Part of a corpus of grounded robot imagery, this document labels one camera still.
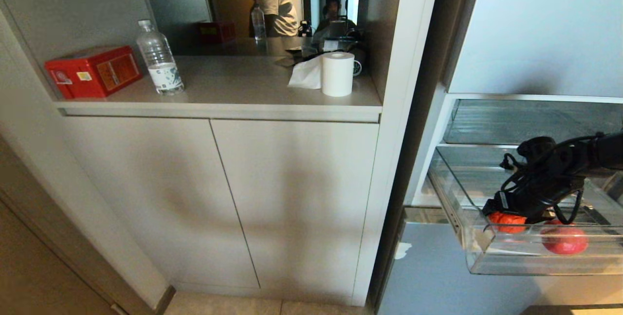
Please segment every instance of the tomato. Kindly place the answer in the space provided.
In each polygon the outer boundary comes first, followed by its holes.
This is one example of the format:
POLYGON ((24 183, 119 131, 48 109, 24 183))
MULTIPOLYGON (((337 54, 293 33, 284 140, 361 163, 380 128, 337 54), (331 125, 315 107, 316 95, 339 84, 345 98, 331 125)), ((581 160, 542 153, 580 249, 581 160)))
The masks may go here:
MULTIPOLYGON (((560 220, 546 222, 548 225, 562 225, 560 220)), ((543 235, 563 235, 556 237, 543 237, 543 246, 548 251, 560 255, 574 255, 582 253, 588 247, 588 237, 580 228, 553 227, 543 230, 543 235)))
MULTIPOLYGON (((489 214, 489 220, 493 224, 516 224, 521 225, 526 222, 526 217, 520 217, 519 215, 505 214, 496 211, 489 214)), ((520 233, 526 228, 523 226, 496 226, 498 231, 505 233, 520 233)))

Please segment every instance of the white t-shirt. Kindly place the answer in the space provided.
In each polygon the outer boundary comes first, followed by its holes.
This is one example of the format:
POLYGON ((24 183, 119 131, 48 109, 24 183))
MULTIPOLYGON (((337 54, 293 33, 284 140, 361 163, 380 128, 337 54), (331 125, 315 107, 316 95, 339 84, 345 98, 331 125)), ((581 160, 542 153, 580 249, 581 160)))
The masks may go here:
POLYGON ((298 17, 292 0, 258 0, 264 14, 276 14, 275 31, 281 36, 296 36, 298 17))

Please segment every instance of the glass shelf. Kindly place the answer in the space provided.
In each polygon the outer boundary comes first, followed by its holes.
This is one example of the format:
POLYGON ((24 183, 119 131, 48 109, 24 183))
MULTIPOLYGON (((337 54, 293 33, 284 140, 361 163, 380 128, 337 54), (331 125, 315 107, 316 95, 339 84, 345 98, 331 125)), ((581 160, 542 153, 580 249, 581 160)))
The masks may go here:
MULTIPOLYGON (((588 239, 576 255, 557 255, 543 246, 551 225, 521 225, 521 233, 499 231, 481 208, 509 173, 500 167, 504 148, 438 147, 429 177, 461 242, 471 273, 486 275, 623 275, 623 207, 589 180, 575 220, 588 239)), ((565 215, 575 197, 561 202, 565 215)))
POLYGON ((538 136, 569 138, 620 131, 622 104, 527 100, 457 100, 447 144, 518 145, 538 136))

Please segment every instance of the refrigerator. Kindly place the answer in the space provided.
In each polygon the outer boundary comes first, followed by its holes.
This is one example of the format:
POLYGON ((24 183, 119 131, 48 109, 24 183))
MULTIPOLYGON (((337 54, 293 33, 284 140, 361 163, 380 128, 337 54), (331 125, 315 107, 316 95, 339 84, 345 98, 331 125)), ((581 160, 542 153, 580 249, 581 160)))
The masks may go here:
POLYGON ((542 223, 504 233, 481 212, 521 142, 621 130, 622 26, 623 0, 436 0, 372 278, 379 314, 623 302, 623 206, 607 191, 620 174, 586 180, 589 246, 572 257, 545 248, 542 223))

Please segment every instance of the bottle cap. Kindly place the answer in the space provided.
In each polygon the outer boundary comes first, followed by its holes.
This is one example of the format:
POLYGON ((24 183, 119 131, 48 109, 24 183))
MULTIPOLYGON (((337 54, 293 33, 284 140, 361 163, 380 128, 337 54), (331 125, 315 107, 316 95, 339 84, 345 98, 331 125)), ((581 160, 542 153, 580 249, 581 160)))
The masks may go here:
POLYGON ((141 19, 138 21, 138 26, 140 27, 152 27, 153 24, 151 24, 151 20, 150 19, 141 19))

